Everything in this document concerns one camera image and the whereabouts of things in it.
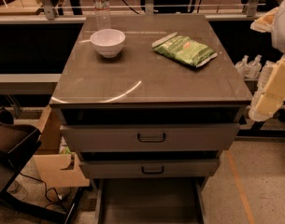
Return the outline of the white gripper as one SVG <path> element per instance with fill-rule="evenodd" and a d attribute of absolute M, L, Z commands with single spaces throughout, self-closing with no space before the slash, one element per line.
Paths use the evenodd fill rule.
<path fill-rule="evenodd" d="M 271 33 L 272 46 L 285 53 L 285 0 L 260 18 L 250 29 L 260 33 Z M 249 117 L 254 121 L 266 121 L 285 102 L 285 54 L 276 63 L 267 61 L 259 76 L 257 91 L 251 101 Z"/>

